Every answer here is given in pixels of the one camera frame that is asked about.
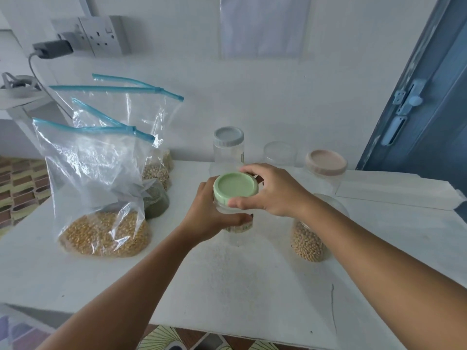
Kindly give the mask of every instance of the door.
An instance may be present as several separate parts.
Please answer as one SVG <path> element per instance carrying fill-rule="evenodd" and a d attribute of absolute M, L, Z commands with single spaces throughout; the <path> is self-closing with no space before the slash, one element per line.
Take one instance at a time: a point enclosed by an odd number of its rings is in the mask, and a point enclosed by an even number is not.
<path fill-rule="evenodd" d="M 467 194 L 467 0 L 438 1 L 357 169 L 415 173 Z M 456 211 L 467 222 L 467 202 Z"/>

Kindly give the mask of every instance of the green lid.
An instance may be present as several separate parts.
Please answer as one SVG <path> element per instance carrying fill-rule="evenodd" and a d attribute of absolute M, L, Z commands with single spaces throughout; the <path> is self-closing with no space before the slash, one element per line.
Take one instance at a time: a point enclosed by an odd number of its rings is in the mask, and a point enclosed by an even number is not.
<path fill-rule="evenodd" d="M 230 198 L 255 194 L 258 194 L 258 182 L 246 173 L 226 173 L 214 182 L 214 197 L 223 205 L 227 205 Z"/>

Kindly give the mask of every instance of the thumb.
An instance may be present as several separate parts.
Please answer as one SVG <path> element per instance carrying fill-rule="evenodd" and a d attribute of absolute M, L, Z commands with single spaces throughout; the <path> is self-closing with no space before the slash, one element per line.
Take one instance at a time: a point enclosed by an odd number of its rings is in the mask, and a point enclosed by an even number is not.
<path fill-rule="evenodd" d="M 244 223 L 253 221 L 253 214 L 222 214 L 223 227 L 242 226 Z"/>
<path fill-rule="evenodd" d="M 258 195 L 254 195 L 248 198 L 237 196 L 235 198 L 229 199 L 227 205 L 230 208 L 238 208 L 242 210 L 264 209 L 264 206 L 261 203 L 260 197 L 258 197 Z"/>

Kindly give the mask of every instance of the electrical outlet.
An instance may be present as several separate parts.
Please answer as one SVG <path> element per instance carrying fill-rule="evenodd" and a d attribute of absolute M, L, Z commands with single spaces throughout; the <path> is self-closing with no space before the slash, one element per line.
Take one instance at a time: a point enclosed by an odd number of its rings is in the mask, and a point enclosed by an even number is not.
<path fill-rule="evenodd" d="M 95 56 L 122 56 L 130 52 L 120 16 L 80 17 Z"/>
<path fill-rule="evenodd" d="M 74 55 L 94 56 L 85 30 L 78 17 L 53 19 L 52 25 L 59 39 L 65 39 L 70 42 Z"/>

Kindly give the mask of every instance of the scratch on table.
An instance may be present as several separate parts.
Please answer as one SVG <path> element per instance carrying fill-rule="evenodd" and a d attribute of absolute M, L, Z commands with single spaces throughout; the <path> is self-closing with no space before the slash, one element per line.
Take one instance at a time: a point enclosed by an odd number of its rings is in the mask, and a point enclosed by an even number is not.
<path fill-rule="evenodd" d="M 336 320 L 334 319 L 334 284 L 332 284 L 332 288 L 331 288 L 331 312 L 332 312 L 332 322 L 334 323 L 334 329 L 336 330 L 336 334 L 337 334 Z"/>

